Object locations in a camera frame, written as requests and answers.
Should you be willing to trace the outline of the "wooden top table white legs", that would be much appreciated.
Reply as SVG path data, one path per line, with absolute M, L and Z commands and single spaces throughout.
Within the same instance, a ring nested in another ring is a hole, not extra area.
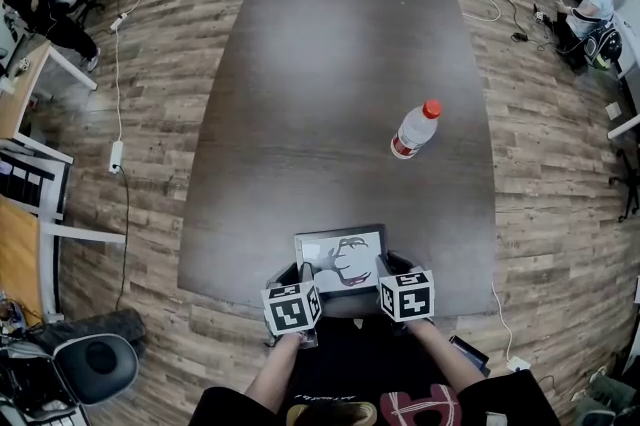
M 32 150 L 0 140 L 0 150 L 35 156 Z M 0 195 L 0 291 L 43 322 L 64 318 L 59 299 L 59 252 L 63 239 L 123 245 L 120 233 L 73 227 L 51 216 L 36 216 Z
M 41 44 L 27 55 L 26 71 L 9 79 L 9 91 L 0 91 L 0 139 L 18 139 L 20 124 L 37 80 L 48 60 L 52 60 L 90 90 L 97 84 L 67 60 L 50 42 Z

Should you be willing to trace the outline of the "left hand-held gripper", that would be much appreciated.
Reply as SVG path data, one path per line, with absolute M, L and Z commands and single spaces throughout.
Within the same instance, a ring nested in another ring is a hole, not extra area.
M 313 330 L 322 314 L 321 300 L 314 285 L 314 268 L 304 262 L 298 269 L 291 263 L 267 282 L 261 291 L 264 316 L 274 336 Z

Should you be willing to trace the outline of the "black rectangular box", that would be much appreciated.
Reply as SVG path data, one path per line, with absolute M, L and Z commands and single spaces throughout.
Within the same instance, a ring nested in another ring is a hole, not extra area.
M 449 342 L 455 346 L 463 355 L 471 361 L 471 363 L 485 376 L 488 377 L 491 370 L 488 368 L 489 357 L 464 341 L 457 335 L 453 335 L 449 338 Z

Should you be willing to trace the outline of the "person's left forearm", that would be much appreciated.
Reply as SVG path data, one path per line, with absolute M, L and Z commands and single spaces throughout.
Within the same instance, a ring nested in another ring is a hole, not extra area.
M 277 413 L 284 401 L 298 351 L 306 340 L 306 336 L 301 333 L 282 336 L 245 395 L 267 410 Z

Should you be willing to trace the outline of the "person's right forearm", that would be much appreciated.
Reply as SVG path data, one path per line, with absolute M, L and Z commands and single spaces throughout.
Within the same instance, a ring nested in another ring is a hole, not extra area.
M 485 380 L 481 371 L 454 347 L 433 323 L 419 319 L 409 321 L 406 326 L 435 361 L 449 386 L 457 394 Z

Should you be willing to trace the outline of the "grey shell chair black cushion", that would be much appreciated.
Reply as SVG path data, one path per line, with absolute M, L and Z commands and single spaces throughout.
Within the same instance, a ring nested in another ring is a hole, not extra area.
M 76 400 L 86 406 L 100 404 L 124 392 L 139 371 L 133 346 L 111 333 L 66 341 L 54 349 L 53 360 Z

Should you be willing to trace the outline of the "clear plastic bottle red cap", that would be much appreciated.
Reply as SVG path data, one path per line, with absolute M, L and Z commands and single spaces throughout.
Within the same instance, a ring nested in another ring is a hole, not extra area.
M 391 152 L 398 159 L 411 159 L 434 136 L 441 115 L 441 104 L 430 99 L 412 109 L 391 140 Z

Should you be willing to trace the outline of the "black backpack yellow trim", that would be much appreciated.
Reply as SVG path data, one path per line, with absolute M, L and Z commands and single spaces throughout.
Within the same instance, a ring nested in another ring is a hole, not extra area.
M 611 22 L 596 26 L 584 41 L 584 53 L 589 65 L 609 70 L 622 53 L 622 39 Z

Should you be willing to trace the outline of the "dark long table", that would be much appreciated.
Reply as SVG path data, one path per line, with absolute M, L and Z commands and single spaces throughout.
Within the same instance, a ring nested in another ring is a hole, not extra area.
M 434 136 L 398 159 L 391 140 L 430 99 Z M 432 270 L 438 316 L 487 313 L 494 193 L 458 0 L 244 0 L 200 128 L 178 284 L 259 306 L 296 234 L 381 223 Z

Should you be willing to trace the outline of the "person's black printed shirt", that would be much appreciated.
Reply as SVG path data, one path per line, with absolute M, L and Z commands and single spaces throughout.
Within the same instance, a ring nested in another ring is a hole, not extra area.
M 273 413 L 226 387 L 206 389 L 188 426 L 560 426 L 528 370 L 485 377 L 459 394 L 410 332 L 382 316 L 324 318 L 302 344 Z

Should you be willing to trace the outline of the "grey green bag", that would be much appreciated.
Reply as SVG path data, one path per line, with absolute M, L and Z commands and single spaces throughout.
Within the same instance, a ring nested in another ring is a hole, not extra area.
M 572 401 L 574 426 L 640 426 L 640 390 L 601 371 L 590 376 Z

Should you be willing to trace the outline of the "cluttered equipment cart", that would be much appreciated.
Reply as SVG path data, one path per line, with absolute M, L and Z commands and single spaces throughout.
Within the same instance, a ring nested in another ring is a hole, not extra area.
M 91 426 L 39 339 L 46 327 L 0 291 L 0 426 Z

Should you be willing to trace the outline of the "framed deer picture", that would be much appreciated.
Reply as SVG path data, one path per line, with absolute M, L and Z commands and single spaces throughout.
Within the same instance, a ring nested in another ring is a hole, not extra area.
M 380 258 L 387 253 L 386 227 L 370 224 L 299 233 L 294 244 L 298 268 L 311 271 L 321 295 L 364 293 L 378 284 Z

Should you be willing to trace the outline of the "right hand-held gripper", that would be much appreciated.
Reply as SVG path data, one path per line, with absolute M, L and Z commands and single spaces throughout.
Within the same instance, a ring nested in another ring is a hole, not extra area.
M 425 270 L 420 262 L 394 251 L 389 251 L 387 256 L 377 256 L 375 262 L 380 278 L 380 307 L 387 316 L 394 322 L 431 319 L 434 316 L 434 279 L 431 270 Z

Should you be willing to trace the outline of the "dark grey fabric item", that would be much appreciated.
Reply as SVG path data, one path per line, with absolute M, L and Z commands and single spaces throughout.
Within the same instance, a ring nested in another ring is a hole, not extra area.
M 146 328 L 134 309 L 123 309 L 89 318 L 45 324 L 31 331 L 26 338 L 48 354 L 64 342 L 98 334 L 116 334 L 127 340 L 138 356 L 145 352 Z

